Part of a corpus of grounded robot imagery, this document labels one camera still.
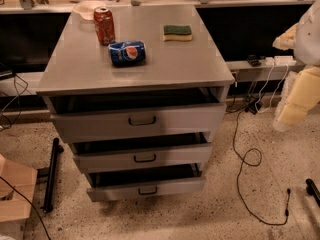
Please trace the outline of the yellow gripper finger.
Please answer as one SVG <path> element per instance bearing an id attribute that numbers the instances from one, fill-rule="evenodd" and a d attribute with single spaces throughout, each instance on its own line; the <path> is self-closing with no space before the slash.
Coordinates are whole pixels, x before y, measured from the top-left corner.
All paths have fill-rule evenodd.
<path id="1" fill-rule="evenodd" d="M 320 102 L 320 68 L 313 66 L 299 73 L 290 71 L 285 79 L 273 127 L 284 132 L 298 125 Z"/>

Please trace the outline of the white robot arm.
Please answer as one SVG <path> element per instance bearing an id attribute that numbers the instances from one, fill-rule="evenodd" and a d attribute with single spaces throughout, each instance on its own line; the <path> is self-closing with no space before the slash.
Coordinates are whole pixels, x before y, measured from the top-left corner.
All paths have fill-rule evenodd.
<path id="1" fill-rule="evenodd" d="M 286 77 L 273 127 L 280 132 L 298 125 L 320 102 L 320 0 L 316 0 L 299 22 L 277 37 L 273 46 L 292 49 L 305 68 Z"/>

